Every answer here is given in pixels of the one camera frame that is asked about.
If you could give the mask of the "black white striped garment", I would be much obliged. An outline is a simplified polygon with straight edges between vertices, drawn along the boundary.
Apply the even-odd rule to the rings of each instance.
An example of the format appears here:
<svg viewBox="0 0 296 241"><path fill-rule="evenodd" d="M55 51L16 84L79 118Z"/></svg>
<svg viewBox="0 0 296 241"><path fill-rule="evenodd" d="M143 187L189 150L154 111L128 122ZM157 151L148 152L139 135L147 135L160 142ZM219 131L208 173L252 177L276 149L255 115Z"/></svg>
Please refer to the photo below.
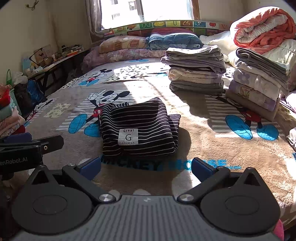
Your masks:
<svg viewBox="0 0 296 241"><path fill-rule="evenodd" d="M168 114L158 97L129 106L107 104L100 114L103 160L157 160L178 149L180 114Z"/></svg>

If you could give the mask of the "colourful folded clothes pile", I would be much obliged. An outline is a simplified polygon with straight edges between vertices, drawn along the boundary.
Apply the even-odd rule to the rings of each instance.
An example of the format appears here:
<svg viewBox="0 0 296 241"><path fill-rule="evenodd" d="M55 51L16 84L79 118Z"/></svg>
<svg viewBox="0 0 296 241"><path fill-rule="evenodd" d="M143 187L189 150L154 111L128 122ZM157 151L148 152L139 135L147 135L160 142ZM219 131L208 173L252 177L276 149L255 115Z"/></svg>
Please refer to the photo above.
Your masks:
<svg viewBox="0 0 296 241"><path fill-rule="evenodd" d="M25 123L25 119L19 114L10 92L10 85L1 84L1 138L12 135Z"/></svg>

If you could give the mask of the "cluttered dark side table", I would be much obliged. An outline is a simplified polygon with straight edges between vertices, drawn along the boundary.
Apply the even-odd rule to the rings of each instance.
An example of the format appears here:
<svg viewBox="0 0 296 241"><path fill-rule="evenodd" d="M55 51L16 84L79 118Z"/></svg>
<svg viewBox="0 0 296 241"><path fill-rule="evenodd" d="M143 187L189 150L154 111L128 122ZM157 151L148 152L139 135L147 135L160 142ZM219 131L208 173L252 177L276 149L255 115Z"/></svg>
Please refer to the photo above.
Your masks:
<svg viewBox="0 0 296 241"><path fill-rule="evenodd" d="M84 57L90 52L90 48L78 51L74 55L58 60L41 71L28 77L28 80L36 82L39 90L45 95L54 86L63 87L67 83L68 76L72 70L81 71Z"/></svg>

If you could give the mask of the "floral folded blanket stack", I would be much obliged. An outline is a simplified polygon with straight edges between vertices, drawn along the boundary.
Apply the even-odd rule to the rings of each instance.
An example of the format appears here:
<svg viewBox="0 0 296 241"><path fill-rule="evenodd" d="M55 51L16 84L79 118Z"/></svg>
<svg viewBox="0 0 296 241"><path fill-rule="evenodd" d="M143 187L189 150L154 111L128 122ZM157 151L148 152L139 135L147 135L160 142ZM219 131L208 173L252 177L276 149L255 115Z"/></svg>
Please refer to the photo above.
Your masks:
<svg viewBox="0 0 296 241"><path fill-rule="evenodd" d="M289 93L290 65L282 51L265 54L238 48L228 54L235 68L226 96L260 117L273 121L280 97Z"/></svg>

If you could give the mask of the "purple floral folded quilt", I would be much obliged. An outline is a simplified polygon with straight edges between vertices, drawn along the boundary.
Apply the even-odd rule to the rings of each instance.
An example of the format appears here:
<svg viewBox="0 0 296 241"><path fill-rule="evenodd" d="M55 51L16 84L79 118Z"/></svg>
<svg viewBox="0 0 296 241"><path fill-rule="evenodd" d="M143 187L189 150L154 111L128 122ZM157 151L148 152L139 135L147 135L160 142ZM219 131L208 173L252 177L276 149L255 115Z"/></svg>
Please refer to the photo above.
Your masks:
<svg viewBox="0 0 296 241"><path fill-rule="evenodd" d="M95 47L84 57L81 70L83 73L86 73L99 65L107 63L146 58L161 58L165 55L165 52L165 50L121 49L100 54L99 47Z"/></svg>

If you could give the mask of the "grey folded laundry stack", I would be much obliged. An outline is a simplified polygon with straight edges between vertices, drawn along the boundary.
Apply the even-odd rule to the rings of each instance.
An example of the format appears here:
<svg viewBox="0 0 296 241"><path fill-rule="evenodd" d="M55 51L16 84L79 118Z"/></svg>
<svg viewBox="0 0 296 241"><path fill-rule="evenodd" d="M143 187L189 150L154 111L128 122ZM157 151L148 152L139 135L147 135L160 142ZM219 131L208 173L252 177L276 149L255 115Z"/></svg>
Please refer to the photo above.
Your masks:
<svg viewBox="0 0 296 241"><path fill-rule="evenodd" d="M161 63L170 66L168 78L173 92L187 90L221 96L226 73L224 55L217 45L200 49L168 48Z"/></svg>

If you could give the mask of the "yellow patterned pillow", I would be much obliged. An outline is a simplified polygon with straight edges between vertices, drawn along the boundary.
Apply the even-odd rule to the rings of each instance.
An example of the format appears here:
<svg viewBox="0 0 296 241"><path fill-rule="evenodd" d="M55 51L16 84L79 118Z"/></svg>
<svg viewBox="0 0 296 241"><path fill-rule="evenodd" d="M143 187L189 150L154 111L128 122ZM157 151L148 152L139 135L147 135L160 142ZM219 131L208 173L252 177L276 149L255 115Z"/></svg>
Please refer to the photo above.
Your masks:
<svg viewBox="0 0 296 241"><path fill-rule="evenodd" d="M122 49L145 49L147 42L145 37L139 36L116 36L104 40L98 48L100 54L109 53Z"/></svg>

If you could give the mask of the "beige window curtain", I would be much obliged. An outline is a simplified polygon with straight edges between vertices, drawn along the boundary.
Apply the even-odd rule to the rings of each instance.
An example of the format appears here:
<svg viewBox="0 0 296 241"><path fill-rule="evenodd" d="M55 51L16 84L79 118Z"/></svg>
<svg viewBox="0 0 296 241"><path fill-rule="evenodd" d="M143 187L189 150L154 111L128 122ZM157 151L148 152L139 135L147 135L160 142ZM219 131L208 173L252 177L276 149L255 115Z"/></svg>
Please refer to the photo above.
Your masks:
<svg viewBox="0 0 296 241"><path fill-rule="evenodd" d="M95 43L103 39L101 0L85 0L85 6L91 42Z"/></svg>

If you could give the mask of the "orange white rolled quilt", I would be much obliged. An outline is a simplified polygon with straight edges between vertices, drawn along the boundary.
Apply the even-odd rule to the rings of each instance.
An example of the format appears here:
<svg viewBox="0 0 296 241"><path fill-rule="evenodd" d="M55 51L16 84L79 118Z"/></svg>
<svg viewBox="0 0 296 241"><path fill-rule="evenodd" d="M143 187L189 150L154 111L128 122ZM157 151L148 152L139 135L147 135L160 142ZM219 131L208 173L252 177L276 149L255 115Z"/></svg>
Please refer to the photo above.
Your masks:
<svg viewBox="0 0 296 241"><path fill-rule="evenodd" d="M266 6L232 23L230 36L236 46L264 54L295 37L295 22L283 9Z"/></svg>

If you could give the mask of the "blue folded quilt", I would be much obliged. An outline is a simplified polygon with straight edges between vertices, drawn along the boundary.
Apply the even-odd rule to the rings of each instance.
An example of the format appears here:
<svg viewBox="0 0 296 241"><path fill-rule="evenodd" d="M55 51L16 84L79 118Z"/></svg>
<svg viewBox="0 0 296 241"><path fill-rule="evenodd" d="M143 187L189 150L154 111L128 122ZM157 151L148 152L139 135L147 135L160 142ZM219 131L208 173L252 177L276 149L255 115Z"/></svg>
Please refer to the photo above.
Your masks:
<svg viewBox="0 0 296 241"><path fill-rule="evenodd" d="M167 50L168 48L200 49L202 41L192 33L151 34L145 39L147 48L151 50Z"/></svg>

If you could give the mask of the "colourful alphabet foam mat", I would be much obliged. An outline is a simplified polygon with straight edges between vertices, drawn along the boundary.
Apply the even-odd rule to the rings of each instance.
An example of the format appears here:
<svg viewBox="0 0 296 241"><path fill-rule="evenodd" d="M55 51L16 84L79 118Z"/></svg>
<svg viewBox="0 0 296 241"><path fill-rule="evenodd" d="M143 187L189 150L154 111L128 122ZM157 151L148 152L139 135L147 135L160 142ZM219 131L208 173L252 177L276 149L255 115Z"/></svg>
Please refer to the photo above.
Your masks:
<svg viewBox="0 0 296 241"><path fill-rule="evenodd" d="M169 20L169 21L151 21L136 24L129 24L121 27L102 30L100 37L108 39L115 36L140 36L148 37L154 29L179 28L188 30L198 37L200 35L211 36L224 31L228 31L230 26L227 24L202 20Z"/></svg>

